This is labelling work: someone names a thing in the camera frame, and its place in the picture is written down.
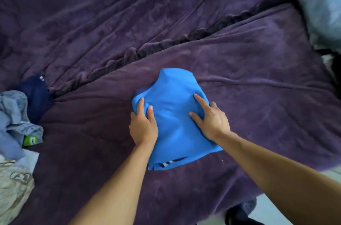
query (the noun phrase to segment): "person's left arm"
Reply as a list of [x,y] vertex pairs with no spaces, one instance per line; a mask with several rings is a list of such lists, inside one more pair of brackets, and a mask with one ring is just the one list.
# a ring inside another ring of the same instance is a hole
[[131,113],[130,134],[136,146],[103,187],[87,202],[69,225],[132,225],[147,163],[158,137],[153,108],[144,115],[144,99]]

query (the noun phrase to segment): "purple blanket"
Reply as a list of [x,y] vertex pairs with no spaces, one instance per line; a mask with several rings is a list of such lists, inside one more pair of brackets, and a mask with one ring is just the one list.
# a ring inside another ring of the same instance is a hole
[[[194,73],[231,129],[258,145],[325,169],[341,162],[341,101],[300,15],[288,4],[194,42],[170,47],[57,98],[44,115],[36,187],[17,224],[66,224],[131,152],[131,96],[161,68]],[[259,195],[225,152],[147,171],[136,225],[193,225]]]
[[64,94],[143,44],[207,29],[260,1],[0,0],[0,91],[41,73]]

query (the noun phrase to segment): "green label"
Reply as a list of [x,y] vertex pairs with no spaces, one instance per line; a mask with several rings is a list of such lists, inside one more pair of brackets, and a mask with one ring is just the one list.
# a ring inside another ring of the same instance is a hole
[[35,145],[38,143],[38,138],[37,136],[34,135],[26,135],[23,138],[23,146],[31,146],[31,145]]

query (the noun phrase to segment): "white floor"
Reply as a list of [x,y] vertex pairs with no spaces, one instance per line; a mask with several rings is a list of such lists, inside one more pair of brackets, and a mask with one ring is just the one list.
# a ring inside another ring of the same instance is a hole
[[[332,171],[323,172],[323,174],[341,183],[341,166]],[[265,225],[292,225],[266,195],[257,198],[256,209],[251,213],[250,217]],[[213,215],[208,220],[198,223],[198,225],[225,225],[223,214]]]

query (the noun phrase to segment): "hand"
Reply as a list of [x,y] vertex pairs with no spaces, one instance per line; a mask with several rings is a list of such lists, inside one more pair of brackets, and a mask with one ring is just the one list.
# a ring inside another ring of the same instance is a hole
[[199,102],[205,113],[205,118],[202,120],[197,114],[189,112],[188,115],[201,129],[204,136],[208,139],[217,142],[217,140],[224,135],[231,133],[230,124],[225,113],[221,111],[216,103],[211,102],[209,106],[202,97],[194,94],[194,98]]
[[154,147],[159,130],[156,125],[153,106],[148,107],[147,118],[144,112],[144,102],[144,98],[140,98],[139,104],[137,105],[137,114],[134,112],[131,112],[130,114],[130,135],[136,146],[148,144],[151,147]]

